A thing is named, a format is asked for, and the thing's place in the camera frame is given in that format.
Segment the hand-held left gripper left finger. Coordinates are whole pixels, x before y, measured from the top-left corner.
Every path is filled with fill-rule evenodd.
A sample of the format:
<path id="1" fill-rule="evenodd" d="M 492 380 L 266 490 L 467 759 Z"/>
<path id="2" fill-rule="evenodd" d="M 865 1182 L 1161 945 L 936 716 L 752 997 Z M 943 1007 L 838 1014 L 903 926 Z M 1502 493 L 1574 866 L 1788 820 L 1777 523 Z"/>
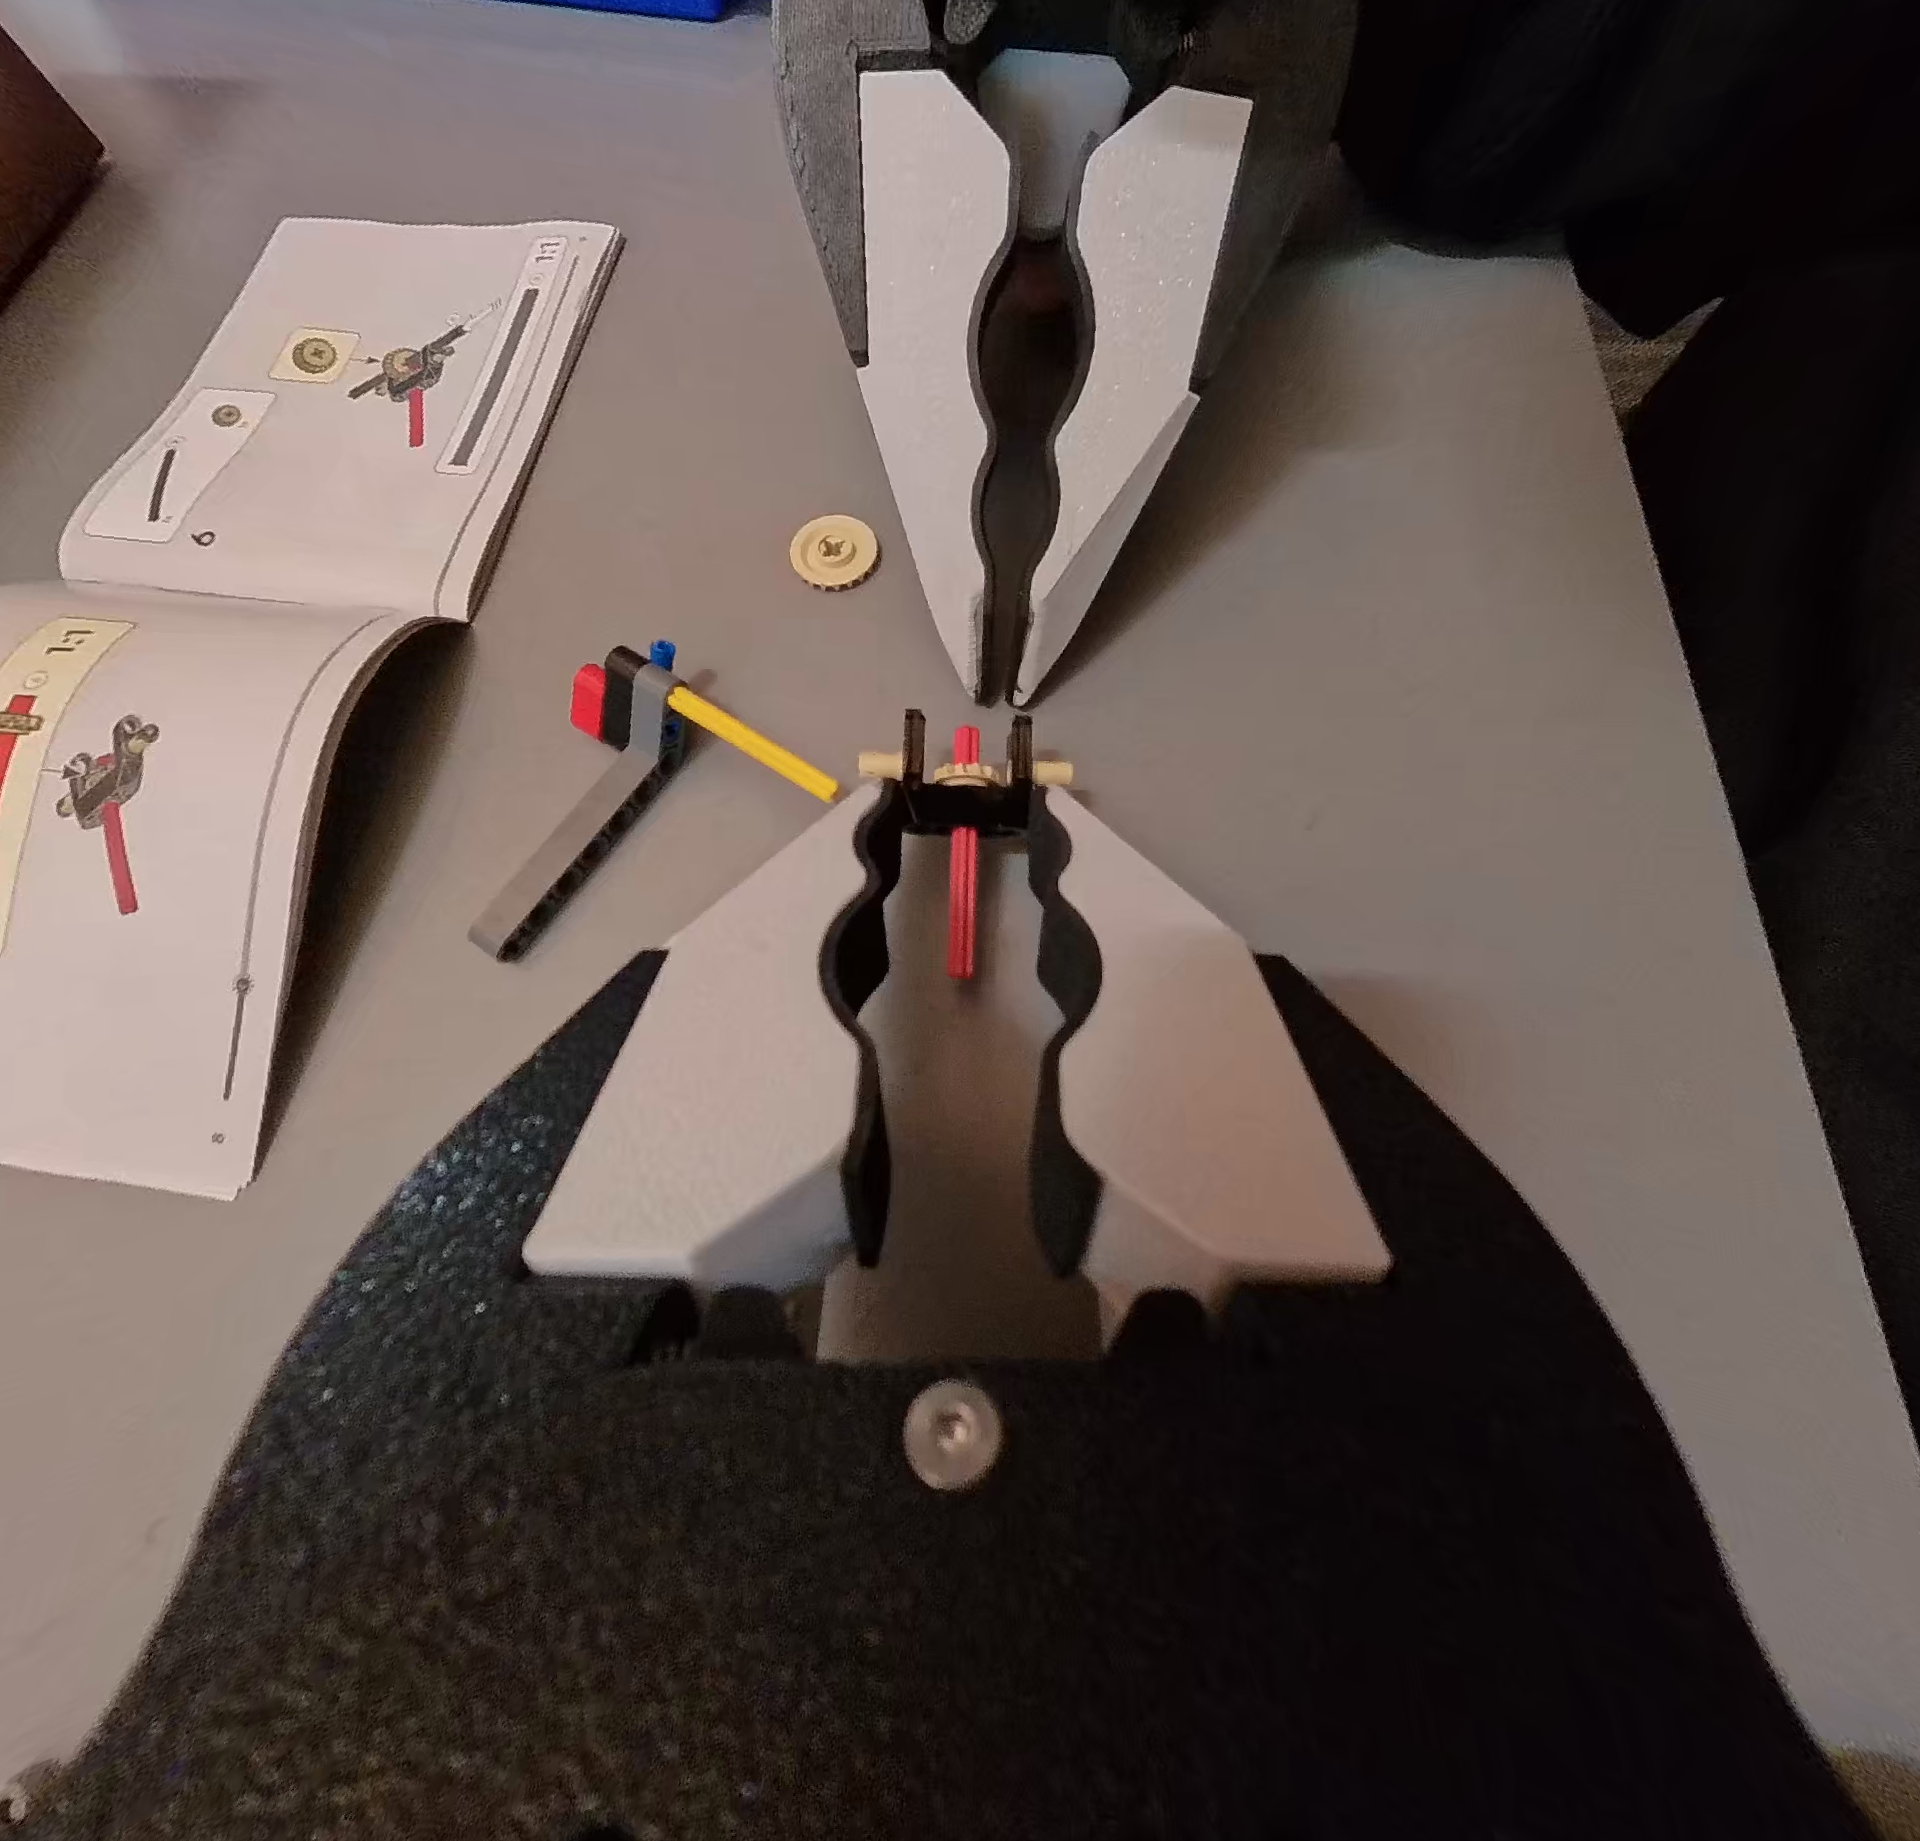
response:
<path id="1" fill-rule="evenodd" d="M 823 974 L 867 868 L 863 783 L 670 936 L 523 1244 L 537 1278 L 821 1283 L 873 1265 L 877 1061 Z"/>

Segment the black lego frame with pins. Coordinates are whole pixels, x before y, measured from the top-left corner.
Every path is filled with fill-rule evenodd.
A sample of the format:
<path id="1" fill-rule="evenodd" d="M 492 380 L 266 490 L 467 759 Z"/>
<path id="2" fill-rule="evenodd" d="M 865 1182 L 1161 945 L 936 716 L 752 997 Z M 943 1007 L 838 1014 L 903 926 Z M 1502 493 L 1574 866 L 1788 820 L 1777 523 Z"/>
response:
<path id="1" fill-rule="evenodd" d="M 854 759 L 859 777 L 881 786 L 889 821 L 914 838 L 945 838 L 964 820 L 973 820 L 982 838 L 1019 838 L 1035 798 L 1075 784 L 1069 759 L 1035 752 L 1032 719 L 1022 710 L 1014 711 L 1003 761 L 978 755 L 978 763 L 998 769 L 1000 789 L 954 798 L 946 789 L 928 786 L 938 763 L 929 759 L 926 719 L 914 708 L 903 715 L 897 750 L 863 748 Z"/>

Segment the cardboard toy set box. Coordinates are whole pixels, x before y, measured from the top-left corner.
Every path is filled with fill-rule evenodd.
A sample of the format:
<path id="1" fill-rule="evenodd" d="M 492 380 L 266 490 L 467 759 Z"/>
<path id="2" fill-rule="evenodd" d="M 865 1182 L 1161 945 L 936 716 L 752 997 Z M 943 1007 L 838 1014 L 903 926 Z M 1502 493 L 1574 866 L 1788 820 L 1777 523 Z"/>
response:
<path id="1" fill-rule="evenodd" d="M 102 142 L 2 33 L 2 303 L 36 270 L 102 166 Z"/>

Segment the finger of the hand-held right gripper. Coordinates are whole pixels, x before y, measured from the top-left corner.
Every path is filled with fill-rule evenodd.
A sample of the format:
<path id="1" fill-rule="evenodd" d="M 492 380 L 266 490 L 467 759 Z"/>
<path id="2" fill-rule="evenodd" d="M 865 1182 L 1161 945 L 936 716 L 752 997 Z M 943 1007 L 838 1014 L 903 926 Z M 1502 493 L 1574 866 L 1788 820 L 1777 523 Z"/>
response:
<path id="1" fill-rule="evenodd" d="M 1019 706 L 1064 656 L 1196 409 L 1249 120 L 1246 98 L 1171 87 L 1086 156 L 1066 256 L 1091 346 L 1050 443 L 1058 511 L 1027 587 Z"/>
<path id="2" fill-rule="evenodd" d="M 1014 158 L 936 69 L 861 76 L 856 135 L 867 303 L 856 386 L 932 628 L 969 697 L 992 703 L 978 498 L 993 431 L 977 357 L 1016 232 Z"/>

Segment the red lego axle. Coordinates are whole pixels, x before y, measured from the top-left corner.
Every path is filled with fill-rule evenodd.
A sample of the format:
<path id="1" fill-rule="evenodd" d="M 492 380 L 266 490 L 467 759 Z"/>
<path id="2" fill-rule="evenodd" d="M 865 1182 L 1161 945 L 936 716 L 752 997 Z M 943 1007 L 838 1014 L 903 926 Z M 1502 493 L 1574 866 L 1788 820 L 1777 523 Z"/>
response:
<path id="1" fill-rule="evenodd" d="M 954 798 L 973 796 L 982 786 L 977 779 L 978 730 L 975 725 L 956 726 L 951 767 L 956 775 L 943 786 Z M 978 832 L 973 820 L 964 820 L 946 835 L 946 978 L 962 985 L 975 974 L 977 876 Z"/>

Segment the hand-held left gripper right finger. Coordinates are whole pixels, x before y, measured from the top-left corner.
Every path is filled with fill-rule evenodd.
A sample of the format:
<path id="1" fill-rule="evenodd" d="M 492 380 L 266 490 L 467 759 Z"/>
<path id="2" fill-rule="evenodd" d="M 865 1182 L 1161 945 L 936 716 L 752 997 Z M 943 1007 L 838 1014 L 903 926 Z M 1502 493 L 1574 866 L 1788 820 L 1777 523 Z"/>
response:
<path id="1" fill-rule="evenodd" d="M 1246 944 L 1062 789 L 1035 801 L 1027 871 L 1061 1019 L 1028 1146 L 1050 1270 L 1384 1278 L 1391 1253 Z"/>

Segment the large tan lego gear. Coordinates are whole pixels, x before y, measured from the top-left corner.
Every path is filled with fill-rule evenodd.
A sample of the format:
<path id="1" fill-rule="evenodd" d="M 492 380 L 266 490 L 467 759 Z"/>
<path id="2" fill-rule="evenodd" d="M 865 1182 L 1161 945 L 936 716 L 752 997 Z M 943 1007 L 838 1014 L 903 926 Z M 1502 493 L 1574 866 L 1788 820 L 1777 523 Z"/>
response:
<path id="1" fill-rule="evenodd" d="M 878 567 L 873 527 L 859 517 L 825 512 L 804 523 L 789 543 L 792 573 L 819 592 L 839 595 L 867 582 Z"/>

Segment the person's black clothed body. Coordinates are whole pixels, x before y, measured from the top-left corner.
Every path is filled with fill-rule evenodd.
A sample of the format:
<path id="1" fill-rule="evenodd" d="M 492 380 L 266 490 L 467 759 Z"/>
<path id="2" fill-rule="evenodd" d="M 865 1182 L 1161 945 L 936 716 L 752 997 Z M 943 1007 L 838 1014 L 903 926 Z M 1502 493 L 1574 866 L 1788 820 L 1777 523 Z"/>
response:
<path id="1" fill-rule="evenodd" d="M 1802 332 L 1723 301 L 1627 451 L 1914 1422 L 1916 335 Z"/>

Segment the open instruction booklet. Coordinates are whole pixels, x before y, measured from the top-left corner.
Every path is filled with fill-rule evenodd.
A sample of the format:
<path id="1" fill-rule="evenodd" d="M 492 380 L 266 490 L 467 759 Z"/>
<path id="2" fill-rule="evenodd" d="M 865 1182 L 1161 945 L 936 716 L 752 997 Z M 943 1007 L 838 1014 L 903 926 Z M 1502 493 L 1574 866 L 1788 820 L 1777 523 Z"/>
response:
<path id="1" fill-rule="evenodd" d="M 2 606 L 2 1165 L 253 1182 L 325 786 L 467 626 L 621 235 L 287 220 Z"/>

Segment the grey lego beam assembly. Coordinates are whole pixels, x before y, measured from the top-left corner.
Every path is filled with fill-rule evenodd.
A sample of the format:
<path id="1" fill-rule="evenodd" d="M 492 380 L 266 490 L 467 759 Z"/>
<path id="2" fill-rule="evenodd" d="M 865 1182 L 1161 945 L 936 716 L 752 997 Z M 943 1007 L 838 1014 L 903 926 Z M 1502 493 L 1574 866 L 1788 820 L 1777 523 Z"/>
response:
<path id="1" fill-rule="evenodd" d="M 516 963 L 541 940 L 702 742 L 743 755 L 819 801 L 841 793 L 833 777 L 697 693 L 676 673 L 674 643 L 661 637 L 643 655 L 612 648 L 580 666 L 567 715 L 612 761 L 471 922 L 467 941 L 494 963 Z"/>

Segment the person's right forearm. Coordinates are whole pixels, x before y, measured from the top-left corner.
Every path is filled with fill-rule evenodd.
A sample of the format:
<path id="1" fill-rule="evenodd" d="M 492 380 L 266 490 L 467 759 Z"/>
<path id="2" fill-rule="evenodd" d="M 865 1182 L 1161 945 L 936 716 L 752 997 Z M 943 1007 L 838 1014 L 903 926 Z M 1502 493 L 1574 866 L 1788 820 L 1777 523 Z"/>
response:
<path id="1" fill-rule="evenodd" d="M 1337 139 L 1393 222 L 1557 236 L 1648 338 L 1916 256 L 1918 0 L 1360 0 Z"/>

